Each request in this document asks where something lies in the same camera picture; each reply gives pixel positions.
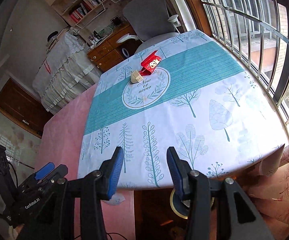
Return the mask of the person's left hand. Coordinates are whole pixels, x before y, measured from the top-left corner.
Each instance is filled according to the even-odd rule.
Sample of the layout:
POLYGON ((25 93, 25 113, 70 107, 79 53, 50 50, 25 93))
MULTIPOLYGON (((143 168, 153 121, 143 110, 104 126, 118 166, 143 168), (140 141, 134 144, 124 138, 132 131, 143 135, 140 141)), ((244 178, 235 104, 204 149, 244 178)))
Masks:
POLYGON ((21 230, 22 230, 22 228, 23 228, 23 224, 20 224, 19 226, 17 226, 17 227, 12 227, 12 226, 10 226, 9 228, 8 228, 8 240, 16 240, 17 239, 17 237, 18 237, 18 235, 19 235, 19 233, 21 232, 21 230))

